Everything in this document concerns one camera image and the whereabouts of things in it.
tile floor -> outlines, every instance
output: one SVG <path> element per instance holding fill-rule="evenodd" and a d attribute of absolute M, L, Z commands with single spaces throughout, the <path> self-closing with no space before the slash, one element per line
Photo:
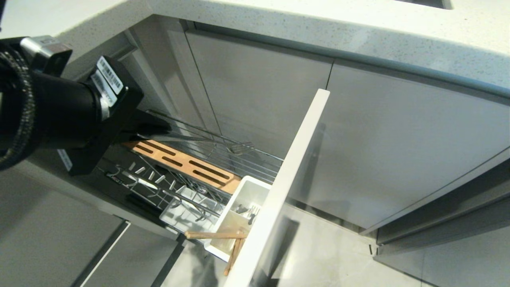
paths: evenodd
<path fill-rule="evenodd" d="M 375 240 L 295 207 L 294 240 L 273 274 L 277 287 L 426 287 L 425 283 L 375 262 Z M 162 287 L 222 286 L 226 263 L 202 246 L 187 243 Z"/>

white speckled countertop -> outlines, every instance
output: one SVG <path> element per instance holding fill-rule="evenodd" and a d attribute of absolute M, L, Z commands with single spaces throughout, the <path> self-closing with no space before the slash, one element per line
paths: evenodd
<path fill-rule="evenodd" d="M 1 38 L 50 34 L 73 59 L 151 14 L 426 67 L 510 88 L 510 1 L 10 0 Z"/>

kitchen cabinet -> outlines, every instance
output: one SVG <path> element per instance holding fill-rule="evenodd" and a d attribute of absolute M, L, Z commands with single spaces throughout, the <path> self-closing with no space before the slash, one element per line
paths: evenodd
<path fill-rule="evenodd" d="M 371 228 L 510 146 L 507 105 L 400 76 L 335 62 L 310 191 L 296 199 Z"/>
<path fill-rule="evenodd" d="M 283 157 L 306 92 L 327 84 L 315 170 L 309 190 L 293 198 L 362 228 L 447 193 L 510 146 L 508 106 L 454 87 L 340 59 L 329 70 L 330 58 L 210 32 L 186 35 L 222 133 L 269 153 Z"/>
<path fill-rule="evenodd" d="M 227 287 L 264 286 L 286 232 L 281 209 L 289 197 L 373 230 L 452 190 L 473 171 L 483 172 L 488 162 L 509 157 L 508 107 L 481 91 L 188 31 L 184 21 L 168 17 L 150 17 L 117 36 L 115 43 L 128 47 L 110 50 L 120 51 L 114 57 L 144 90 L 140 108 L 285 158 Z M 171 233 L 173 226 L 150 216 L 154 209 L 129 206 L 123 198 L 131 189 L 111 187 L 117 183 L 103 171 L 96 176 L 110 185 L 91 180 L 95 189 L 87 189 L 80 179 L 37 166 L 35 173 L 58 173 L 59 184 L 102 210 Z"/>
<path fill-rule="evenodd" d="M 381 228 L 384 245 L 374 260 L 434 286 L 506 286 L 507 174 L 508 161 L 446 195 L 458 208 L 442 208 L 443 197 L 403 217 L 407 222 Z M 426 225 L 414 228 L 412 220 Z"/>
<path fill-rule="evenodd" d="M 333 59 L 204 31 L 186 37 L 222 134 L 284 158 Z"/>
<path fill-rule="evenodd" d="M 0 182 L 2 286 L 70 286 L 122 222 L 15 169 Z"/>
<path fill-rule="evenodd" d="M 177 241 L 130 225 L 85 287 L 152 286 L 177 244 Z"/>

hook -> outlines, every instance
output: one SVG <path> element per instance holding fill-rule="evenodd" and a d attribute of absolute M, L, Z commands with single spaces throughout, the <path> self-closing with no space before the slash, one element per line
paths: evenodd
<path fill-rule="evenodd" d="M 126 173 L 126 174 L 122 173 L 122 174 L 126 175 L 127 178 L 134 180 L 132 183 L 125 184 L 125 186 L 130 187 L 130 190 L 132 190 L 138 184 L 138 178 L 134 177 L 134 176 L 130 176 L 130 174 L 128 174 L 128 173 Z"/>
<path fill-rule="evenodd" d="M 110 178 L 113 177 L 113 176 L 117 176 L 120 173 L 120 166 L 119 165 L 115 165 L 115 168 L 117 169 L 116 172 L 114 172 L 114 173 L 108 172 L 108 173 L 106 173 L 106 176 L 110 177 Z"/>
<path fill-rule="evenodd" d="M 174 179 L 172 181 L 172 184 L 170 185 L 170 188 L 169 188 L 170 191 L 172 191 L 173 187 L 175 186 L 175 183 L 177 183 L 177 181 Z"/>
<path fill-rule="evenodd" d="M 169 204 L 169 205 L 170 205 L 170 209 L 172 209 L 172 208 L 176 208 L 176 207 L 178 207 L 179 205 L 181 205 L 181 204 L 182 204 L 182 202 L 183 202 L 183 200 L 182 200 L 182 199 L 180 199 L 180 198 L 178 198 L 178 197 L 176 197 L 176 196 L 171 195 L 169 192 L 167 192 L 167 191 L 166 191 L 166 190 L 164 190 L 164 189 L 163 189 L 162 191 L 163 191 L 163 193 L 164 193 L 164 194 L 171 196 L 171 197 L 172 197 L 173 199 L 175 199 L 175 200 L 178 200 L 178 202 L 177 202 L 177 203 L 174 203 L 174 204 L 172 204 L 172 205 L 170 205 L 170 204 Z"/>
<path fill-rule="evenodd" d="M 159 188 L 159 187 L 158 187 L 157 191 L 156 191 L 156 192 L 154 192 L 154 189 L 152 189 L 152 188 L 148 187 L 148 186 L 147 186 L 147 185 L 145 185 L 145 184 L 142 184 L 142 185 L 143 185 L 143 187 L 145 187 L 146 189 L 148 189 L 150 192 L 152 192 L 152 193 L 153 193 L 153 194 L 151 194 L 151 195 L 148 195 L 147 197 L 155 197 L 155 196 L 158 196 L 158 195 L 159 195 L 159 192 L 160 192 L 161 188 Z"/>
<path fill-rule="evenodd" d="M 197 220 L 195 220 L 195 222 L 199 222 L 200 220 L 204 220 L 206 218 L 206 211 L 203 209 L 201 211 L 202 211 L 202 216 L 200 216 Z"/>
<path fill-rule="evenodd" d="M 165 176 L 164 176 L 164 175 L 162 175 L 162 176 L 160 176 L 160 177 L 159 177 L 159 178 L 155 181 L 155 183 L 159 184 L 159 183 L 160 183 L 160 182 L 162 182 L 164 179 L 165 179 Z"/>

wooden chopstick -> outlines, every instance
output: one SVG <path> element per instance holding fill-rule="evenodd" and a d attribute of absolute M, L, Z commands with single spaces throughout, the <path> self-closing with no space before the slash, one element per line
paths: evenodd
<path fill-rule="evenodd" d="M 241 247 L 242 247 L 244 240 L 245 240 L 244 238 L 236 239 L 236 242 L 234 243 L 234 248 L 232 249 L 232 254 L 230 255 L 230 258 L 228 259 L 228 263 L 225 267 L 225 271 L 223 271 L 223 274 L 225 276 L 228 276 L 230 269 L 232 269 L 232 266 L 236 262 L 237 255 L 239 255 L 239 252 L 241 251 Z"/>
<path fill-rule="evenodd" d="M 184 236 L 187 239 L 243 239 L 245 233 L 215 233 L 215 232 L 193 232 L 186 231 Z"/>

